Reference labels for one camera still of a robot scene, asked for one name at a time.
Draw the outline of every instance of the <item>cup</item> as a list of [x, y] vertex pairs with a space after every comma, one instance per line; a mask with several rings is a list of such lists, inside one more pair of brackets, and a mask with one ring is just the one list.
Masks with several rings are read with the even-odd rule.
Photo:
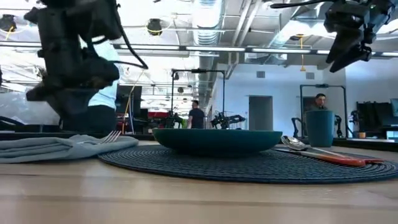
[[312, 147], [331, 147], [335, 129], [335, 114], [330, 110], [305, 113], [308, 141]]

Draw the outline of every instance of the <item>door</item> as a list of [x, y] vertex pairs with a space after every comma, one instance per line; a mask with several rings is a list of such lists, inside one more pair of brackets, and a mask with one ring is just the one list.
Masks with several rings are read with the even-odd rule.
[[249, 130], [273, 130], [272, 96], [249, 97]]

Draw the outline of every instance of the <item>person in light blue shirt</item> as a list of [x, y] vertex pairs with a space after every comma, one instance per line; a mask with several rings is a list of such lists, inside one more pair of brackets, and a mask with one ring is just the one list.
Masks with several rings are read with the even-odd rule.
[[[93, 42], [102, 39], [97, 37]], [[82, 47], [87, 44], [81, 40]], [[94, 45], [97, 54], [106, 60], [119, 60], [119, 55], [110, 41]], [[123, 70], [119, 64], [119, 74]], [[111, 86], [107, 86], [98, 91], [88, 102], [88, 109], [80, 114], [75, 114], [63, 120], [63, 130], [77, 131], [83, 133], [109, 133], [116, 128], [116, 93], [119, 80], [113, 81]]]

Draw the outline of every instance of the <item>fork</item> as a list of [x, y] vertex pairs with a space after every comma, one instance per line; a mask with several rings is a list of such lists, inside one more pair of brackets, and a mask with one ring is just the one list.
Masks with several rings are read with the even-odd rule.
[[112, 143], [115, 142], [118, 137], [120, 136], [121, 131], [111, 131], [100, 143], [98, 144], [105, 144], [105, 143]]

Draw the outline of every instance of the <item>woven placemat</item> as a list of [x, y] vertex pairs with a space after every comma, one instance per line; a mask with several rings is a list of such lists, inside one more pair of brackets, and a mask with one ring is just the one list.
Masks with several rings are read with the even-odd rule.
[[154, 145], [109, 152], [99, 158], [108, 164], [140, 172], [231, 182], [332, 184], [398, 177], [398, 164], [394, 162], [350, 167], [274, 150], [253, 157], [221, 159], [177, 154]]

